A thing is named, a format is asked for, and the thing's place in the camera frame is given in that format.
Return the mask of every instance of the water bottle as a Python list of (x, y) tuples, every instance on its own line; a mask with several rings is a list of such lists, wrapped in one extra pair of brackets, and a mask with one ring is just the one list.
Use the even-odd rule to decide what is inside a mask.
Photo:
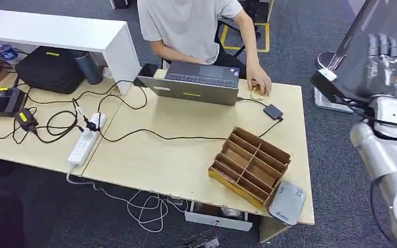
[(10, 44), (0, 42), (0, 56), (10, 65), (17, 65), (21, 58)]

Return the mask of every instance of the person's hand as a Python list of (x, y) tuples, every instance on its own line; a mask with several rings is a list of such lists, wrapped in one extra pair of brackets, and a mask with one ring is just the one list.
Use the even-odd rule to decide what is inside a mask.
[(249, 62), (247, 61), (247, 84), (249, 85), (249, 90), (252, 90), (253, 80), (259, 84), (261, 92), (264, 95), (269, 95), (271, 91), (271, 80), (264, 69), (259, 65), (258, 61)]
[(191, 57), (191, 62), (194, 64), (204, 65), (206, 64), (203, 59)]

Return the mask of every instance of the power adapter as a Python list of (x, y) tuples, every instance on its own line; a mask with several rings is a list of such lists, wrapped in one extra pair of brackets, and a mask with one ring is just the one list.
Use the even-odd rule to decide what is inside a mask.
[(29, 109), (23, 108), (15, 114), (15, 119), (18, 121), (21, 128), (25, 131), (30, 131), (35, 128), (39, 123), (36, 121), (34, 116), (31, 114)]

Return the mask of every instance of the power strip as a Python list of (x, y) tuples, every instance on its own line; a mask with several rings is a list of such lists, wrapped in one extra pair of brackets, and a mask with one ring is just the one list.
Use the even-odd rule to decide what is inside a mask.
[[(95, 113), (90, 118), (90, 122), (95, 123), (98, 127), (98, 117), (100, 115)], [(105, 114), (101, 114), (100, 119), (100, 128), (105, 124)], [(84, 129), (84, 132), (81, 133), (80, 139), (77, 141), (76, 145), (74, 146), (74, 150), (71, 152), (71, 155), (68, 158), (68, 162), (71, 163), (73, 166), (82, 166), (84, 162), (86, 162), (87, 157), (89, 157), (90, 151), (94, 147), (95, 141), (99, 136), (99, 132), (93, 132), (88, 130), (87, 128)]]

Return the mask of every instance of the gray laptop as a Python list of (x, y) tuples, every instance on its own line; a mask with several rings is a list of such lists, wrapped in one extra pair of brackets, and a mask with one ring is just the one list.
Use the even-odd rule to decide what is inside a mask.
[(164, 79), (138, 76), (161, 97), (234, 106), (239, 69), (173, 62)]

